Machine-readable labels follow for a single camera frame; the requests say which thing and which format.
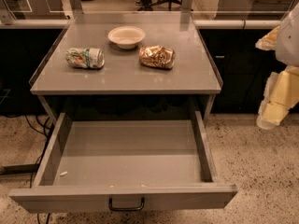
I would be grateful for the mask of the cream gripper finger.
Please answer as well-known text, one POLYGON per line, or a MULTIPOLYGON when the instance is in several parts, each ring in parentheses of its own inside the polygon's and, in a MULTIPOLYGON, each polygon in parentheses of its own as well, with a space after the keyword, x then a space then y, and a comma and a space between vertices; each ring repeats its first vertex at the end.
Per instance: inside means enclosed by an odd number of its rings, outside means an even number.
POLYGON ((278 30, 279 26, 272 29, 256 42, 255 47, 265 51, 274 50, 276 48, 278 30))
POLYGON ((299 103, 299 68, 287 66, 267 79, 256 124, 265 130, 276 128, 299 103))

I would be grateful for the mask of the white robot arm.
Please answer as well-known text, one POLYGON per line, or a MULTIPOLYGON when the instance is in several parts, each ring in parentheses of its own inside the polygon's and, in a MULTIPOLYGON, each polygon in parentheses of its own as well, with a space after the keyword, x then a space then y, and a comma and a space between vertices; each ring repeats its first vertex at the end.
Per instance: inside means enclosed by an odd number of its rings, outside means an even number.
POLYGON ((272 130, 299 103, 299 4, 255 47, 273 50, 276 59, 286 65, 282 72, 272 72, 267 79, 256 119, 260 128, 272 130))

